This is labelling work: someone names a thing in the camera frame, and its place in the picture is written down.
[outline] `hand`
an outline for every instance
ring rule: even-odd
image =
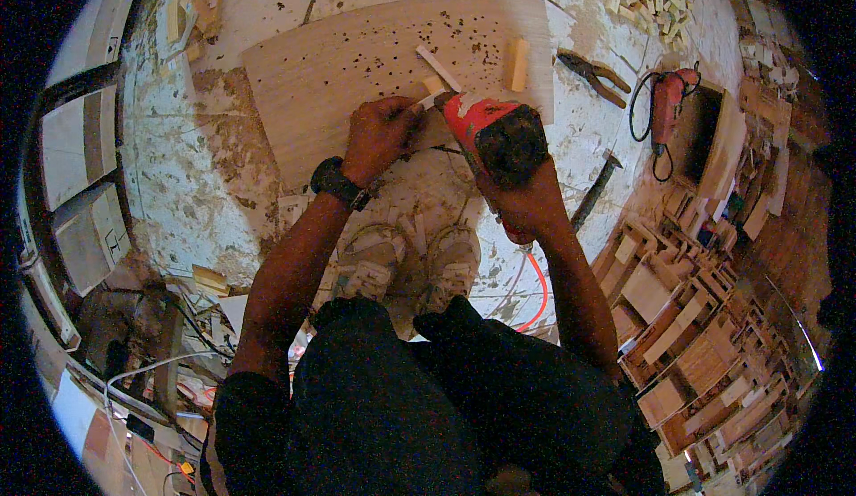
[[[499,210],[503,221],[539,240],[551,233],[563,232],[562,227],[570,227],[552,156],[535,171],[529,183],[518,190],[500,190],[480,171],[476,175],[476,185]]]
[[[342,174],[360,188],[368,187],[392,162],[410,152],[410,142],[420,127],[422,113],[416,99],[403,96],[360,105],[351,113]]]

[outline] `hammer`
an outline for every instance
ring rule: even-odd
[[[615,167],[624,169],[624,166],[621,165],[621,162],[618,161],[617,158],[615,158],[613,153],[607,151],[607,159],[606,164],[604,164],[604,168],[600,170],[600,174],[597,175],[597,180],[594,181],[594,185],[588,190],[585,197],[583,197],[583,202],[580,203],[580,207],[578,207],[577,211],[573,213],[571,225],[574,232],[580,230],[580,227],[585,223],[585,219],[594,209],[594,203],[597,202],[597,199],[599,199],[600,195],[604,192],[606,182],[609,181],[609,177],[612,176],[612,171],[615,170]]]

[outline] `white cable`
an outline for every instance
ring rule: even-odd
[[[134,477],[134,481],[137,482],[137,487],[140,488],[140,491],[143,493],[143,496],[148,496],[148,494],[145,492],[145,489],[143,488],[143,484],[140,483],[140,479],[137,477],[136,472],[134,472],[134,467],[131,466],[131,461],[128,460],[128,455],[125,453],[125,447],[119,443],[119,437],[116,436],[116,434],[115,434],[115,428],[113,427],[113,415],[115,413],[113,412],[113,405],[111,404],[110,398],[107,396],[107,393],[115,381],[120,380],[120,379],[124,379],[128,375],[134,375],[134,373],[147,372],[150,369],[157,368],[158,366],[163,366],[164,364],[169,364],[170,362],[180,361],[182,358],[190,358],[191,356],[211,355],[211,354],[216,354],[216,352],[215,351],[198,351],[195,353],[186,353],[184,355],[173,356],[171,358],[166,359],[165,361],[155,362],[154,364],[149,364],[148,366],[145,366],[143,368],[135,369],[135,370],[130,371],[130,372],[120,373],[120,374],[116,375],[115,377],[111,378],[110,380],[108,380],[104,384],[104,407],[107,410],[109,410],[111,413],[111,416],[110,416],[111,417],[110,432],[113,435],[113,440],[115,441],[115,444],[117,446],[119,446],[119,451],[122,452],[122,457],[123,457],[123,459],[125,459],[125,465],[128,467],[128,470],[130,470],[131,475]]]

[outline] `black wristwatch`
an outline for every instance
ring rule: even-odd
[[[338,156],[322,161],[315,169],[310,185],[316,194],[326,191],[343,201],[350,209],[362,212],[371,200],[371,194],[369,190],[360,188],[342,174],[342,161]]]

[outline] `shoe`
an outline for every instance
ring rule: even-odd
[[[333,298],[363,297],[380,302],[404,260],[404,236],[388,224],[360,229],[339,253]]]
[[[469,296],[480,261],[473,230],[453,225],[437,235],[428,249],[428,286],[420,314],[443,313],[454,296]]]

